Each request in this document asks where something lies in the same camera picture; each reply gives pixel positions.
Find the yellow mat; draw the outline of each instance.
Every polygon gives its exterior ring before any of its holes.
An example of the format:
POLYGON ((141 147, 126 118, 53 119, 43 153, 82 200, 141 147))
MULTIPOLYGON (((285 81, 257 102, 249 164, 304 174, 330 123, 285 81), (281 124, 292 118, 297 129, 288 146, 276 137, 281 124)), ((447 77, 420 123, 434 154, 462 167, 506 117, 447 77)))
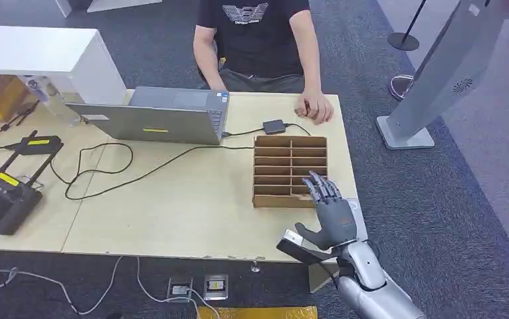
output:
MULTIPOLYGON (((317 307, 216 308, 221 319, 317 319, 317 307)), ((208 307, 199 307, 201 319, 217 319, 208 307)))

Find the man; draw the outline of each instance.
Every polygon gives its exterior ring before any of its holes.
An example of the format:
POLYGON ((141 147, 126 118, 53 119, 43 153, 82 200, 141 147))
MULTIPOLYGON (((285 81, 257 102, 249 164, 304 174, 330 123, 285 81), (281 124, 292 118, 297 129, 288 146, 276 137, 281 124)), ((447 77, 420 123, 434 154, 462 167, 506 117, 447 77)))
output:
POLYGON ((302 93, 295 113, 321 124, 333 108, 321 91, 308 0, 200 0, 194 55, 212 90, 302 93), (227 59, 219 72, 213 41, 227 59))

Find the floor socket cover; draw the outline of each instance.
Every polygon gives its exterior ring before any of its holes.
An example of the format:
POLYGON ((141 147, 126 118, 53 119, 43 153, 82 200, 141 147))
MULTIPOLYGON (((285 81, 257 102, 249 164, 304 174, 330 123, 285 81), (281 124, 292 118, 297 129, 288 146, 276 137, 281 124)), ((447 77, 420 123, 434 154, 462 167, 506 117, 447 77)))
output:
POLYGON ((204 300, 226 300, 229 298, 229 275, 214 274, 205 277, 204 300))
MULTIPOLYGON (((170 277, 168 282, 167 298, 188 297, 192 298, 192 292, 187 290, 192 288, 192 277, 170 277)), ((189 302, 187 299, 171 300, 169 302, 189 302)))

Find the beige desk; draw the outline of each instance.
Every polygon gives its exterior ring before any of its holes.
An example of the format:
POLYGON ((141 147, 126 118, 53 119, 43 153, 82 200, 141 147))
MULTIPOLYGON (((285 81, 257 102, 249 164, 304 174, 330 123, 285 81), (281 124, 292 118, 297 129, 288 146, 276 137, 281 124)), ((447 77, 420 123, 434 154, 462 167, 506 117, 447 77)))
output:
MULTIPOLYGON (((328 138, 329 176, 345 197, 356 197, 352 165, 337 96, 328 96, 336 115, 315 126, 293 113, 297 94, 232 93, 226 131, 245 132, 267 120, 298 123, 314 136, 328 138)), ((37 129, 39 135, 58 135, 65 143, 55 160, 58 173, 71 179, 78 151, 104 143, 108 136, 94 126, 69 127, 42 105, 22 126, 0 134, 0 146, 18 142, 37 129)), ((290 127, 288 135, 305 133, 290 127)), ((227 138, 225 146, 252 146, 254 134, 227 138)), ((134 162, 118 175, 91 174, 77 182, 71 195, 90 195, 139 177, 189 149, 190 145, 124 141, 134 150, 134 162)), ((0 165, 9 156, 0 151, 0 165)), ((30 175, 44 156, 19 157, 9 173, 30 175)), ((83 169, 115 170, 129 160, 127 149, 108 146, 87 152, 83 169)), ((302 222, 320 226, 313 209, 255 209, 252 204, 252 150, 196 150, 149 177, 84 201, 64 198, 66 185, 47 169, 40 181, 45 197, 12 237, 0 236, 1 250, 62 251, 64 253, 141 255, 187 259, 227 259, 293 262, 276 244, 286 229, 302 222)), ((362 216, 358 237, 367 238, 362 216)), ((310 267, 310 289, 328 279, 310 267)))
MULTIPOLYGON (((31 114, 21 126, 12 126, 10 130, 0 133, 0 146, 17 143, 22 137, 38 130, 38 136, 58 135, 65 146, 57 155, 55 168, 63 178, 72 178, 76 171, 76 160, 80 148, 104 143, 108 136, 93 126, 69 127, 57 120, 40 104, 37 111, 31 114)), ((12 152, 0 150, 0 166, 12 152)), ((83 157, 83 169, 96 167, 101 151, 83 157)), ((12 176, 31 175, 47 158, 46 156, 19 156, 7 170, 12 176)), ((81 177, 72 188, 73 194, 83 195, 90 182, 89 174, 81 177)), ((53 251, 60 252, 80 202, 69 201, 63 193, 66 185, 61 183, 48 168, 39 178, 45 185, 44 197, 32 215, 13 236, 0 235, 0 250, 12 251, 53 251)))
MULTIPOLYGON (((233 93, 226 131, 244 132, 263 121, 298 123, 328 138, 329 176, 343 195, 356 197, 352 165, 337 96, 336 115, 315 126, 293 113, 296 94, 233 93)), ((305 135, 296 127, 288 135, 305 135)), ((227 138, 225 146, 252 146, 254 134, 227 138)), ((190 148, 183 144, 127 142, 135 152, 119 175, 96 174, 88 194, 129 181, 190 148)), ((106 148, 99 169, 123 167, 128 153, 106 148)), ((65 253, 144 255, 191 259, 292 262, 276 249, 286 229, 302 222, 320 228, 313 209, 255 209, 252 150, 195 150, 146 179, 83 201, 63 247, 65 253)), ((359 234, 366 238, 365 229, 359 234)))

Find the pants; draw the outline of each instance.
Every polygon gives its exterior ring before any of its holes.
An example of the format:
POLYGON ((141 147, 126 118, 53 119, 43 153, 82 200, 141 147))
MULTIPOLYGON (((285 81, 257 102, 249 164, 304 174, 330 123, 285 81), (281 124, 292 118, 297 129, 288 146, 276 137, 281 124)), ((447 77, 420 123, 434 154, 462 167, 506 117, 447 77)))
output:
POLYGON ((219 74, 225 87, 231 92, 301 93, 305 87, 304 77, 298 74, 284 75, 278 78, 259 78, 226 68, 219 74))

